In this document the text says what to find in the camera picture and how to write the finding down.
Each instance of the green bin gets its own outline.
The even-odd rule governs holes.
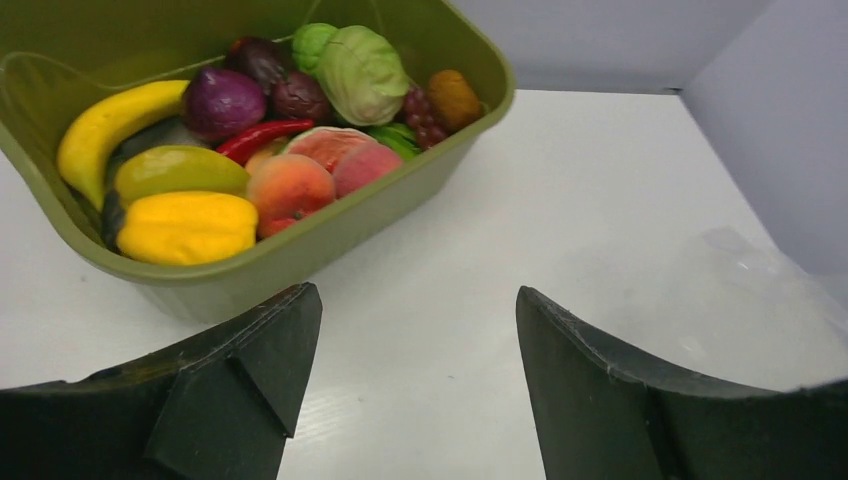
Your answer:
[[[507,113],[515,90],[503,55],[444,0],[5,0],[2,10],[0,148],[82,258],[136,285],[166,313],[206,323],[305,280],[438,193],[479,135]],[[240,36],[285,42],[308,22],[374,29],[419,83],[444,68],[462,71],[488,113],[403,168],[225,261],[164,267],[105,248],[85,204],[55,168],[73,119],[116,91],[191,78]]]

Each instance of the wall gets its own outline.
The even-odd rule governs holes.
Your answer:
[[[848,274],[846,89],[848,2],[776,0],[682,93],[775,241],[814,274]]]
[[[680,88],[771,0],[452,0],[512,62],[520,88]]]

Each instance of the red grapes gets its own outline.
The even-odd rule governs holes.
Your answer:
[[[436,123],[430,108],[430,101],[424,90],[413,85],[403,99],[404,122],[415,132],[415,141],[422,150],[427,150],[448,137],[445,130]]]

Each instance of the chili pepper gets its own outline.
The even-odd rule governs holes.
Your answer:
[[[215,151],[244,166],[266,144],[286,135],[305,132],[314,126],[315,122],[308,118],[260,123],[227,140]]]

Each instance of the green cabbage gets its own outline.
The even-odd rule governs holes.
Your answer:
[[[327,41],[338,30],[328,23],[308,23],[298,28],[292,38],[292,59],[297,69],[314,76]]]
[[[330,38],[315,77],[339,115],[360,127],[391,122],[409,91],[400,55],[362,25],[340,28]]]

